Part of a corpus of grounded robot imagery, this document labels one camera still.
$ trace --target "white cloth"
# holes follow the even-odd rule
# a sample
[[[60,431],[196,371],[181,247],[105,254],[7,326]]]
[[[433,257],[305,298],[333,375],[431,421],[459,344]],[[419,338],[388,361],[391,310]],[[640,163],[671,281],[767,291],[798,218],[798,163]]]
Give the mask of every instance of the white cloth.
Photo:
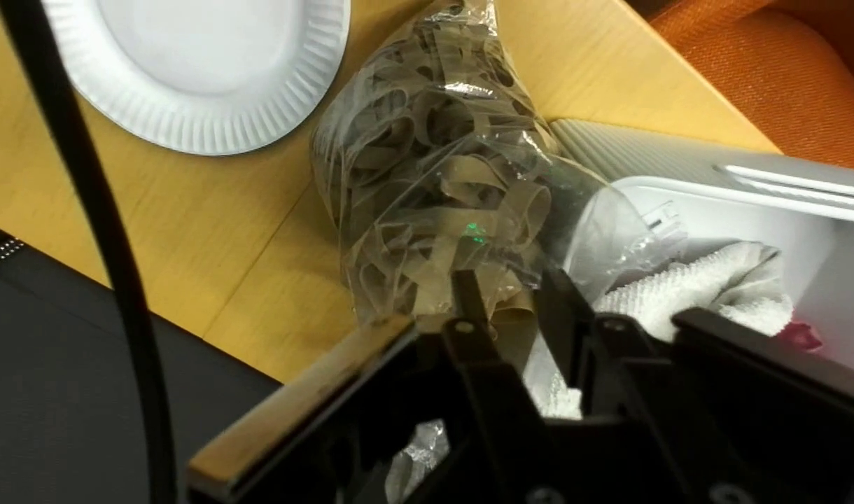
[[[541,417],[581,417],[581,393],[569,390],[562,372],[548,352],[542,337],[535,338],[527,371],[521,372],[524,387],[529,390]]]
[[[654,338],[671,343],[671,317],[710,309],[745,327],[776,337],[793,319],[780,257],[765,245],[728,245],[693,263],[678,263],[599,298],[595,310],[627,315]]]

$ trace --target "white plastic container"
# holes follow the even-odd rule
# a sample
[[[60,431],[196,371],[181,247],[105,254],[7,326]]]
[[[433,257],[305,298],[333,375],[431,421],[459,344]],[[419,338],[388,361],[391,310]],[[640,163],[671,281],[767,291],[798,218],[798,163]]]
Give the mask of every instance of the white plastic container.
[[[683,229],[692,247],[780,249],[794,319],[816,327],[819,357],[854,368],[854,170],[580,120],[553,133],[650,226]]]

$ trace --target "black machine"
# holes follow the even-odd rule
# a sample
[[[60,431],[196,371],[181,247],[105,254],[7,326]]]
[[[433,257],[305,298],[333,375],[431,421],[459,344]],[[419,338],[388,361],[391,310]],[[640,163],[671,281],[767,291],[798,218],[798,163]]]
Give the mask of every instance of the black machine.
[[[97,235],[132,343],[150,502],[171,504],[168,397],[116,208],[38,0],[0,0],[0,15]],[[541,333],[585,421],[542,421],[492,344],[469,273],[457,274],[457,309],[433,333],[388,326],[342,343],[191,462],[191,502],[378,504],[415,427],[443,421],[450,450],[405,502],[854,504],[851,371],[707,310],[678,315],[674,344],[658,344],[545,273]]]
[[[538,317],[585,421],[542,421],[492,347],[472,274],[457,294],[459,319],[394,338],[230,484],[196,460],[193,502],[378,504],[385,462],[443,421],[450,455],[409,502],[854,504],[854,372],[710,310],[678,315],[661,344],[548,273]]]

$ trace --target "table surface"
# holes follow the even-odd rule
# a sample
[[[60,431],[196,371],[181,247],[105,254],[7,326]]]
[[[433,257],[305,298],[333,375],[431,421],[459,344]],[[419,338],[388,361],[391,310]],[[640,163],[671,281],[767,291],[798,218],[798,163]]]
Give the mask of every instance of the table surface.
[[[331,96],[423,7],[354,0]],[[494,0],[494,11],[511,67],[545,117],[773,151],[620,0]],[[279,382],[353,331],[335,235],[311,187],[318,112],[262,151],[205,159],[147,145],[84,103],[150,309]],[[0,226],[104,282],[90,226],[2,28]]]

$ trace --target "black floor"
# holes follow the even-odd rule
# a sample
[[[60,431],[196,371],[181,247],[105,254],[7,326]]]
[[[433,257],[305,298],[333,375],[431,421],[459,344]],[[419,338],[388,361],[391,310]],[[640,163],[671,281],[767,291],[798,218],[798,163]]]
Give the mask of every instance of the black floor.
[[[276,385],[157,319],[178,464]],[[0,267],[0,504],[143,504],[112,294],[23,249]]]

